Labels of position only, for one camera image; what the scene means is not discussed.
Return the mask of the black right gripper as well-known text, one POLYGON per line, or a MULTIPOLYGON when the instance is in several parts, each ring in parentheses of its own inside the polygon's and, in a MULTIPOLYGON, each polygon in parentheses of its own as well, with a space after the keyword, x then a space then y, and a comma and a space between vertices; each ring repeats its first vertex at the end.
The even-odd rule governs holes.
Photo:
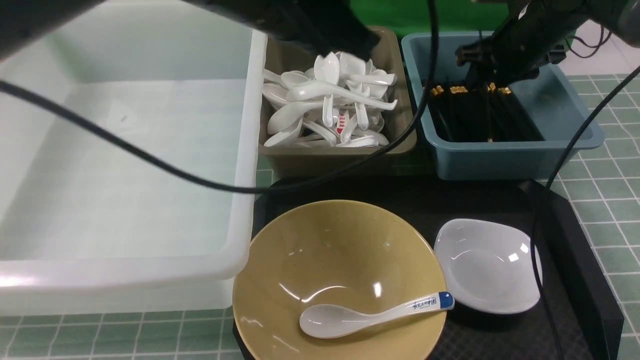
POLYGON ((491 35, 457 48, 456 64, 469 65, 466 85, 533 80, 566 59, 562 42, 575 29, 574 0, 517 0, 491 35))

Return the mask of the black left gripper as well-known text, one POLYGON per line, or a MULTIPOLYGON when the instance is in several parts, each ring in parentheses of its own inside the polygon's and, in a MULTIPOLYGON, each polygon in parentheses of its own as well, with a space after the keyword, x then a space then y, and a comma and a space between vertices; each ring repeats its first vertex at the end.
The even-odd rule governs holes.
POLYGON ((346 52, 369 60, 380 37, 356 16, 349 0, 268 0, 275 16, 267 33, 314 55, 346 52))

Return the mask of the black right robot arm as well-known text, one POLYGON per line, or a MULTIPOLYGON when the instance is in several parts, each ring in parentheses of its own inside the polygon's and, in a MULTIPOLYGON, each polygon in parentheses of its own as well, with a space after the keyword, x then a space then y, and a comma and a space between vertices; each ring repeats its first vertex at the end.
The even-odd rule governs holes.
POLYGON ((510 0, 509 14, 486 38, 455 51, 458 66, 469 66, 466 84, 508 86, 536 79, 540 69, 566 59, 562 46, 592 21, 631 47, 640 43, 637 0, 510 0))

